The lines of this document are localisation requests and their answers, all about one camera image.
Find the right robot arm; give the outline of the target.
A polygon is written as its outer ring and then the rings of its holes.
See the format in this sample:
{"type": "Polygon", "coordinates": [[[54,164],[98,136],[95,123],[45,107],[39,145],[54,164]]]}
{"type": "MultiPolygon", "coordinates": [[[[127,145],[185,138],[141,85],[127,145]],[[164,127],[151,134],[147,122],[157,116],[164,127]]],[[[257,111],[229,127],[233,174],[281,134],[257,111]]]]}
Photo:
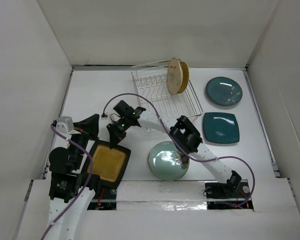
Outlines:
{"type": "Polygon", "coordinates": [[[217,180],[217,192],[232,197],[239,191],[241,176],[215,156],[204,143],[201,133],[188,117],[164,118],[143,107],[132,108],[121,100],[114,108],[119,120],[109,123],[110,147],[116,147],[127,135],[130,127],[154,129],[166,133],[176,148],[188,159],[201,163],[217,180]]]}

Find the round woven bamboo plate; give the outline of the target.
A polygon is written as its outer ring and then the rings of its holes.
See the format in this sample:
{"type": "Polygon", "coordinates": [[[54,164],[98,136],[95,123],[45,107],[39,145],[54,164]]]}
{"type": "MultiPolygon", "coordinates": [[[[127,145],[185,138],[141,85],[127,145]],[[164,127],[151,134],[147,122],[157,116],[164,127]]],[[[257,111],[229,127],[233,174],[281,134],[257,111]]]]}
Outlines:
{"type": "Polygon", "coordinates": [[[180,64],[181,69],[182,69],[182,84],[181,84],[180,89],[177,93],[181,94],[186,90],[186,88],[188,86],[189,79],[190,79],[190,71],[189,71],[188,65],[184,61],[180,61],[179,64],[180,64]]]}

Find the light green flower plate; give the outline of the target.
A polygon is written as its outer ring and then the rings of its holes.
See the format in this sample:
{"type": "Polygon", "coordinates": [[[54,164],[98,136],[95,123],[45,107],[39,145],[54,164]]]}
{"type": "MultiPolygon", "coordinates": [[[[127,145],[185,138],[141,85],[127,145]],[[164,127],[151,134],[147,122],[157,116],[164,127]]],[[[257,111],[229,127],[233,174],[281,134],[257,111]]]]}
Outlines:
{"type": "Polygon", "coordinates": [[[163,141],[149,152],[148,165],[157,178],[163,181],[176,181],[186,174],[190,160],[172,141],[163,141]]]}

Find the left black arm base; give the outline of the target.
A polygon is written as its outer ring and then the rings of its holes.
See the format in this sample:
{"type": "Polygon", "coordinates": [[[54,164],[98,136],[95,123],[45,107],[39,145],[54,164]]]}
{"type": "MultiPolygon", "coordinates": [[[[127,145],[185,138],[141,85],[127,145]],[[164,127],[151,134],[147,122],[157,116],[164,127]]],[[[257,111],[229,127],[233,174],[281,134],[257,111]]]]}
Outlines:
{"type": "Polygon", "coordinates": [[[111,211],[117,209],[117,189],[103,187],[87,207],[88,210],[111,211]]]}

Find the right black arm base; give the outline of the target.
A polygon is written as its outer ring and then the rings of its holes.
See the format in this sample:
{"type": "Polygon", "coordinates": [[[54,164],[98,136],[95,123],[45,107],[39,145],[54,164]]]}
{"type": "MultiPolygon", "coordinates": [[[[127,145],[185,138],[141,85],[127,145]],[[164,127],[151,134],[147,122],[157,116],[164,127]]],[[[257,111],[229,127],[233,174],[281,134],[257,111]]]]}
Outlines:
{"type": "Polygon", "coordinates": [[[244,202],[250,195],[247,181],[242,181],[235,192],[226,190],[218,182],[206,182],[204,186],[202,194],[206,197],[208,210],[254,209],[251,198],[240,207],[235,206],[244,202]]]}

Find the square brown yellow plate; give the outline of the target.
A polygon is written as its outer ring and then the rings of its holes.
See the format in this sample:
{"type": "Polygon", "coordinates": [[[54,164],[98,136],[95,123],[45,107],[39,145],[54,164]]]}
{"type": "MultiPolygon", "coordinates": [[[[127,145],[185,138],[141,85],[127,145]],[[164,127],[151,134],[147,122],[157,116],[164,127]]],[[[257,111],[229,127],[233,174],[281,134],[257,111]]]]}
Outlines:
{"type": "Polygon", "coordinates": [[[89,154],[93,162],[92,174],[100,177],[103,186],[116,189],[126,171],[131,150],[120,145],[110,148],[109,142],[98,140],[89,154]]]}

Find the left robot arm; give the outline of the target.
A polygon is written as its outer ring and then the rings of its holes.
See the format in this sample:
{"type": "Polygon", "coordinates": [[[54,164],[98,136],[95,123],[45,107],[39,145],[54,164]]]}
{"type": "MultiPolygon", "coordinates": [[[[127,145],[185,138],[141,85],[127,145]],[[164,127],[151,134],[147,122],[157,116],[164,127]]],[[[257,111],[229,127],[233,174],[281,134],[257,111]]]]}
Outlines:
{"type": "Polygon", "coordinates": [[[61,116],[50,126],[68,145],[56,147],[49,154],[49,212],[43,240],[74,240],[91,200],[101,194],[98,175],[76,172],[83,160],[93,162],[87,145],[98,140],[99,119],[99,114],[94,114],[73,122],[70,116],[61,116]]]}

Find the beige bird painted plate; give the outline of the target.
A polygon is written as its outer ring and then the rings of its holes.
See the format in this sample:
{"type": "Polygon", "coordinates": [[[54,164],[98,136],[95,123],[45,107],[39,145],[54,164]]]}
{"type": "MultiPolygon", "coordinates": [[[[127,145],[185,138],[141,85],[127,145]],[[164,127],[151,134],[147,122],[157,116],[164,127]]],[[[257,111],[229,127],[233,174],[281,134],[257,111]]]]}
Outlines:
{"type": "Polygon", "coordinates": [[[183,71],[177,58],[172,58],[167,68],[167,86],[172,95],[178,93],[183,81],[183,71]]]}

